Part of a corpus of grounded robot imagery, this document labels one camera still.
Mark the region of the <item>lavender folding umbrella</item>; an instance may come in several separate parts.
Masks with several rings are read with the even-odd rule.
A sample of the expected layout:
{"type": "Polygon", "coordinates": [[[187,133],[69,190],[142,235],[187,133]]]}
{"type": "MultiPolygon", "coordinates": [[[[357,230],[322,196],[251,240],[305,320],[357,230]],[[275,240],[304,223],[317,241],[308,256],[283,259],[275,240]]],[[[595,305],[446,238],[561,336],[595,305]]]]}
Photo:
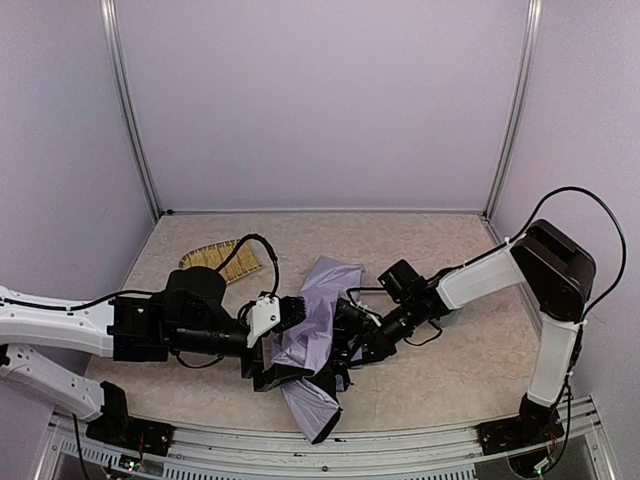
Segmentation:
{"type": "Polygon", "coordinates": [[[333,323],[339,299],[361,285],[364,267],[320,256],[304,279],[298,295],[304,299],[306,319],[276,335],[271,362],[302,368],[302,378],[280,386],[284,400],[305,439],[323,442],[340,420],[336,379],[325,369],[331,354],[333,323]]]}

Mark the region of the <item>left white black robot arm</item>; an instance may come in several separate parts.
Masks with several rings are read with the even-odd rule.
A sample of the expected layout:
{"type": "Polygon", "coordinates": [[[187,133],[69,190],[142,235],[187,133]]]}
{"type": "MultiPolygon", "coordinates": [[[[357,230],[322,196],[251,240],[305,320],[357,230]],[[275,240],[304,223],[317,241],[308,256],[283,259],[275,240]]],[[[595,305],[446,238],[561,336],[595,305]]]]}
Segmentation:
{"type": "Polygon", "coordinates": [[[223,307],[226,282],[207,267],[175,270],[164,290],[123,291],[86,304],[1,290],[1,376],[35,389],[79,419],[124,428],[125,392],[76,375],[36,352],[38,346],[123,362],[165,362],[196,353],[242,361],[245,378],[261,374],[262,338],[303,320],[304,301],[267,292],[238,317],[223,307]]]}

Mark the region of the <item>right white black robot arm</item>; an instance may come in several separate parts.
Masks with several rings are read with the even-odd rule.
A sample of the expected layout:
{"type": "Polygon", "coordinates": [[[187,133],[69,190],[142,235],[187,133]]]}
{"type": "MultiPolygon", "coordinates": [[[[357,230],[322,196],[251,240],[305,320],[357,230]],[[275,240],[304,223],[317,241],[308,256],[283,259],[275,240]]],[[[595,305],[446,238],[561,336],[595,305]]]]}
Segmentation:
{"type": "Polygon", "coordinates": [[[378,278],[395,308],[362,328],[347,361],[352,366],[380,362],[394,355],[397,343],[422,324],[515,289],[529,309],[539,339],[519,418],[544,427],[553,420],[578,358],[595,274],[594,258],[544,219],[534,221],[516,239],[429,278],[400,260],[378,278]]]}

